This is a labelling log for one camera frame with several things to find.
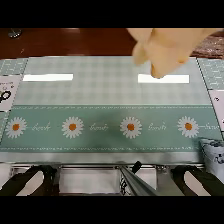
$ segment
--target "gingham pattern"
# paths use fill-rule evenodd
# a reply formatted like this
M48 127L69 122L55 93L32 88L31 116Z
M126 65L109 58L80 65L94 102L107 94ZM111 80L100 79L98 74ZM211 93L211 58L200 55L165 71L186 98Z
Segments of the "gingham pattern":
M209 90L224 90L224 60L198 58L198 63Z
M0 75L23 74L28 58L0 60Z
M130 56L30 58L25 74L73 73L73 81L22 82L14 105L210 105L195 58L174 75L190 84L139 84L150 64L135 66Z

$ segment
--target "wooden surface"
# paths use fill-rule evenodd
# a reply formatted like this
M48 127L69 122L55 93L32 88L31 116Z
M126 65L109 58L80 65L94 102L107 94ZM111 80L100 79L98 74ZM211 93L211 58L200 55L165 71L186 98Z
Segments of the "wooden surface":
M125 28L24 28L19 38L0 29L0 59L38 56L129 56L135 40ZM224 33L210 36L192 54L224 59Z

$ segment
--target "dark brown wood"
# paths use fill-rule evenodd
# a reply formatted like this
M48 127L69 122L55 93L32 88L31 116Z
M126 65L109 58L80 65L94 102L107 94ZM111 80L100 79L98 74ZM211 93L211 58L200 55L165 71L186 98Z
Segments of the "dark brown wood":
M72 55L129 56L136 43L125 28L23 28L22 30L20 37L11 39L8 37L9 29L0 29L0 59ZM209 38L197 47L192 55L224 58L222 50L224 32L217 32L213 34L213 39ZM214 42L217 43L217 38L222 39L218 42L218 51Z

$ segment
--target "metal bar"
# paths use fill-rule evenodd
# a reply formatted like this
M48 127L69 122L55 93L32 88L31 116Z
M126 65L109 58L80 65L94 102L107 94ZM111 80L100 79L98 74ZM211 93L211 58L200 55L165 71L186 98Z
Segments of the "metal bar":
M125 166L119 167L126 184L134 196L158 196L156 190L149 186L145 181L136 176Z

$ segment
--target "gray fabric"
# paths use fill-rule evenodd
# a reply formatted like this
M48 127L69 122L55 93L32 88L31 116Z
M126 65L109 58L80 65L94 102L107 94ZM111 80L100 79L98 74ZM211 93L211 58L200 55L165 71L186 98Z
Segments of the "gray fabric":
M212 173L224 183L224 142L201 139L206 171Z

